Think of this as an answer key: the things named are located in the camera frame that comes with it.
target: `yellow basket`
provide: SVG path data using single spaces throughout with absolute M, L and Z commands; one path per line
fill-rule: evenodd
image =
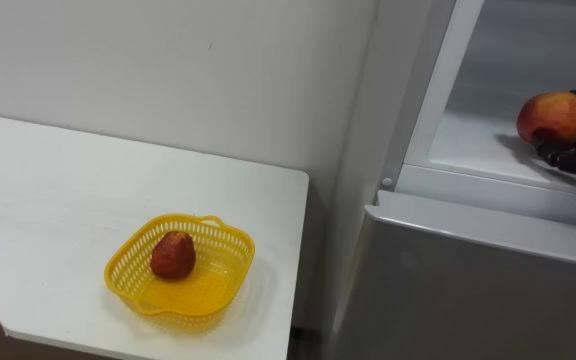
M 197 261 L 179 281 L 157 278 L 150 270 L 152 250 L 169 231 L 193 238 Z M 216 216 L 170 214 L 150 220 L 113 255 L 104 272 L 106 285 L 140 315 L 189 332 L 211 328 L 241 286 L 255 244 L 248 234 Z

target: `table surface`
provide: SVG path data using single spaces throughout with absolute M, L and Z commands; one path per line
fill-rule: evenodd
M 0 322 L 9 336 L 125 359 L 285 359 L 308 176 L 0 118 Z M 149 219 L 217 215 L 256 256 L 212 331 L 142 320 L 104 266 Z

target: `red apple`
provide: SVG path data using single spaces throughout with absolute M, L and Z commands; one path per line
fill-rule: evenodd
M 537 95 L 524 105 L 517 118 L 517 132 L 528 143 L 536 130 L 547 131 L 559 140 L 576 141 L 576 95 L 553 92 Z
M 195 246 L 185 232 L 171 231 L 155 245 L 150 260 L 152 272 L 163 279 L 183 279 L 195 267 Z

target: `white wall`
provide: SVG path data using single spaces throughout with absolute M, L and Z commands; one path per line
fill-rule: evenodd
M 372 8 L 0 0 L 0 115 L 303 169 L 327 205 Z

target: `gray refrigerator door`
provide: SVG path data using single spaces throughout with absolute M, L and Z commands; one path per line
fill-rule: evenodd
M 334 359 L 576 359 L 576 227 L 397 193 L 368 206 Z

